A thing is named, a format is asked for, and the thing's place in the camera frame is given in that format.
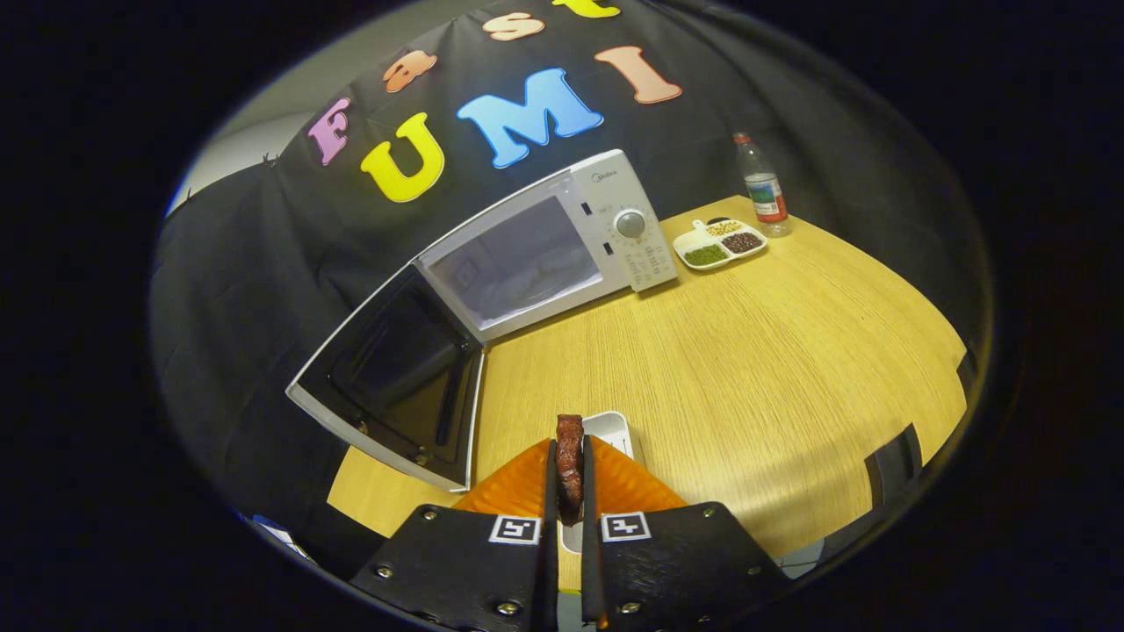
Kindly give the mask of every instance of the wooden table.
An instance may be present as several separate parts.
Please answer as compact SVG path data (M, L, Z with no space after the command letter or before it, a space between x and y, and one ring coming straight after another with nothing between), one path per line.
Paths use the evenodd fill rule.
M661 223L756 226L733 197ZM910 422L923 462L964 413L964 345L916 289L807 222L761 253L635 294L623 290L489 347L475 480L552 436L559 413L619 410L647 469L688 503L719 500L769 554L870 511L863 466ZM328 503L392 534L422 503L459 495L352 448ZM580 588L560 547L559 586Z

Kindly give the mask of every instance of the plastic water bottle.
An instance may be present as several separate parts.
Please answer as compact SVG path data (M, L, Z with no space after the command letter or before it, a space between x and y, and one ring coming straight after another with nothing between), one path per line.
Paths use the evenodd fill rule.
M734 144L737 146L737 168L753 200L761 232L770 237L787 235L788 209L785 208L777 170L744 132L734 134Z

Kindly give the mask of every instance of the foam letter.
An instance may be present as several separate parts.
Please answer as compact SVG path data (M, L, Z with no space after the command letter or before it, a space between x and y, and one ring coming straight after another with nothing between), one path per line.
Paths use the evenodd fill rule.
M641 51L636 46L617 46L608 51L601 51L593 55L599 62L610 64L625 75L628 83L633 84L636 94L633 96L637 103L659 103L668 99L674 99L683 93L683 89L674 83L664 81L660 73L641 57Z
M409 178L402 175L395 159L390 157L389 141L379 143L359 165L361 171L371 174L374 183L382 189L382 195L390 201L408 202L416 199L433 187L445 170L445 154L426 128L425 119L426 114L418 112L407 118L395 133L399 138L409 138L414 148L422 154L422 169L417 173Z
M583 18L611 18L620 12L616 7L601 7L595 0L554 0L554 6L565 4Z
M351 107L350 99L339 99L308 130L308 136L320 147L320 164L324 166L327 166L347 144L347 137L341 136L339 133L347 129L347 116L343 110L348 107Z
M382 80L387 82L387 92L398 92L414 81L414 78L433 67L437 55L427 55L425 51L414 51L397 62L390 64Z
M566 85L564 76L565 71L560 67L536 72L527 78L524 92L526 105L484 94L464 103L456 110L456 118L471 119L480 128L496 152L492 166L510 166L526 157L529 150L511 139L508 130L537 145L545 145L550 141L547 114L558 123L554 134L562 137L581 134L605 120L581 102Z
M491 34L492 39L510 42L528 35L534 35L542 30L546 22L542 20L527 19L531 13L508 13L484 22L484 30Z

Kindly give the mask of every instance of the yellow letter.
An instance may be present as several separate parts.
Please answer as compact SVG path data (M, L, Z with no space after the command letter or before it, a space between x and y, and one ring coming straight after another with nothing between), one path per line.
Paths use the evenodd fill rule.
M565 4L570 10L583 18L611 18L620 12L616 7L601 7L593 0L554 0L554 6Z
M382 195L390 201L408 202L416 199L429 190L445 170L445 154L442 153L441 145L434 139L433 134L426 129L425 119L426 114L418 112L407 118L395 133L399 138L409 138L414 148L422 154L422 169L417 173L409 178L402 175L395 160L390 157L389 141L379 143L359 165L361 171L371 174L374 183L382 189Z
M492 39L510 42L528 35L534 35L546 26L542 20L527 19L531 13L508 13L484 22L484 30Z

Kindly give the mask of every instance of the microwave dial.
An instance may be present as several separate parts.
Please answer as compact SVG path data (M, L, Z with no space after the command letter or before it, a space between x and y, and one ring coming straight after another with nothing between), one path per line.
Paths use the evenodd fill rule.
M626 208L617 214L614 226L616 226L617 233L625 237L640 238L644 234L644 215L638 210Z

